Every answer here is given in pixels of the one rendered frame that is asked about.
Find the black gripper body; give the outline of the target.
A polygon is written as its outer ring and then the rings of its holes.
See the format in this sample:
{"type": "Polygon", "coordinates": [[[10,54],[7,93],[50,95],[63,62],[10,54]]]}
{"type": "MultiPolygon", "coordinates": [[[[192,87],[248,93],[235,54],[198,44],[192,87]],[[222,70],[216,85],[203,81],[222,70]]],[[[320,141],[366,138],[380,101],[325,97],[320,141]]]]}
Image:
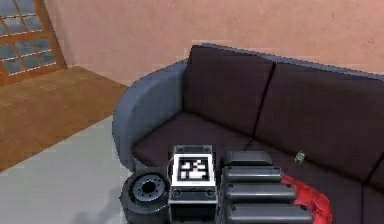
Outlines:
{"type": "Polygon", "coordinates": [[[169,224],[169,182],[163,168],[136,170],[124,182],[120,203],[127,224],[169,224]]]}

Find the grey sofa with dark cushions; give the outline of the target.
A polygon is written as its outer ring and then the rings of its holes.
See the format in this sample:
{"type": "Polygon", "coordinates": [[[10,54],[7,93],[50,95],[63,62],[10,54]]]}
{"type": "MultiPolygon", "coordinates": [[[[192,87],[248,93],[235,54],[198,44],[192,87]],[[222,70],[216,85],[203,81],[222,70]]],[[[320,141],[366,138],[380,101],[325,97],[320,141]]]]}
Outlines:
{"type": "Polygon", "coordinates": [[[384,76],[195,45],[124,92],[112,136],[130,170],[165,166],[180,144],[264,150],[328,197],[332,224],[384,224],[384,76]]]}

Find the red cloth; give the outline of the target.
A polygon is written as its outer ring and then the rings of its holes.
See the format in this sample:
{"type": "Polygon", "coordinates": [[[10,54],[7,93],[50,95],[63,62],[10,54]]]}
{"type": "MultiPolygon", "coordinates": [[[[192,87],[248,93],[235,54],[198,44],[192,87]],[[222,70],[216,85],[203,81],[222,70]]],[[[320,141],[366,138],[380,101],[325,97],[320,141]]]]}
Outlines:
{"type": "Polygon", "coordinates": [[[294,187],[297,193],[295,203],[304,205],[311,211],[314,218],[312,224],[332,224],[331,203],[325,194],[289,175],[284,175],[282,182],[294,187]]]}

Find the brown framed window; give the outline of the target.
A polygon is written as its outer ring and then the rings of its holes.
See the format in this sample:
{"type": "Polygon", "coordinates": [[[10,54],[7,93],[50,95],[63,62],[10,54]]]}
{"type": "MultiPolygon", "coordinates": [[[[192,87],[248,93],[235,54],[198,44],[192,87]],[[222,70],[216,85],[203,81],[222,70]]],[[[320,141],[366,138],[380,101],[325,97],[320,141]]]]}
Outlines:
{"type": "Polygon", "coordinates": [[[0,86],[66,67],[44,0],[0,0],[0,86]]]}

